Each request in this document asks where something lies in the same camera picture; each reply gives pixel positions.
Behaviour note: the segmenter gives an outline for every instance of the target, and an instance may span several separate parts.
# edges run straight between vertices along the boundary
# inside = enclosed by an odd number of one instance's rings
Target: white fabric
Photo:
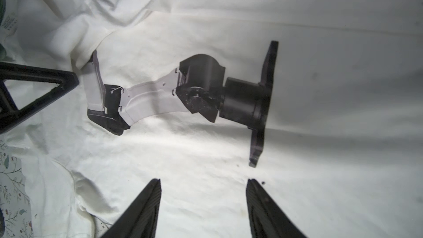
[[[255,169],[245,126],[179,112],[115,136],[88,120],[83,83],[9,132],[7,143],[61,164],[74,179],[76,208],[110,223],[161,178],[159,238],[249,237],[248,178],[266,182],[309,237],[420,237],[420,1],[20,0],[26,62],[81,67],[97,48],[105,84],[156,80],[198,53],[216,58],[226,76],[258,82],[271,40],[279,52]],[[39,60],[46,57],[50,64]],[[69,183],[42,174],[56,187]],[[70,233],[90,235],[69,212]],[[59,237],[56,228],[43,231]]]

